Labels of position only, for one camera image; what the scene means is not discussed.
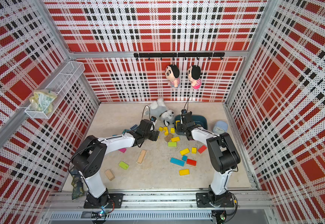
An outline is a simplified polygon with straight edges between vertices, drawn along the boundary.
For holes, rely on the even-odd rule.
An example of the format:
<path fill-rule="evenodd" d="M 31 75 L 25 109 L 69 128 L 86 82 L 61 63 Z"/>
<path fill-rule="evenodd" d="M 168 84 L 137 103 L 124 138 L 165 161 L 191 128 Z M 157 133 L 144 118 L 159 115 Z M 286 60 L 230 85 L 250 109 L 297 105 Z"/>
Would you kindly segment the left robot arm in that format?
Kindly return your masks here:
<path fill-rule="evenodd" d="M 100 168 L 105 155 L 128 147 L 141 147 L 145 140 L 157 141 L 156 117 L 142 119 L 136 130 L 107 138 L 88 136 L 72 156 L 71 163 L 87 185 L 85 208 L 104 207 L 111 201 L 108 189 L 103 184 Z"/>

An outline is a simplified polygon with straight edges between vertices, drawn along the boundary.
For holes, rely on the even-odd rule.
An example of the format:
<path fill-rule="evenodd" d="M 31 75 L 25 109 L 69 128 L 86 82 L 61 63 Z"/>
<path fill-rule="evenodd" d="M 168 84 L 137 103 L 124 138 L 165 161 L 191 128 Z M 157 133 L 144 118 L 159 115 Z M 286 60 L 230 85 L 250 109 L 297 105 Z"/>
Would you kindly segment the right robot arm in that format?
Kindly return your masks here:
<path fill-rule="evenodd" d="M 238 171 L 240 155 L 228 133 L 213 133 L 199 126 L 192 119 L 192 112 L 183 109 L 180 114 L 181 130 L 188 140 L 198 141 L 207 147 L 210 162 L 215 170 L 213 180 L 207 194 L 197 194 L 199 208 L 232 208 L 235 206 L 233 194 L 228 191 L 227 184 L 233 172 Z"/>

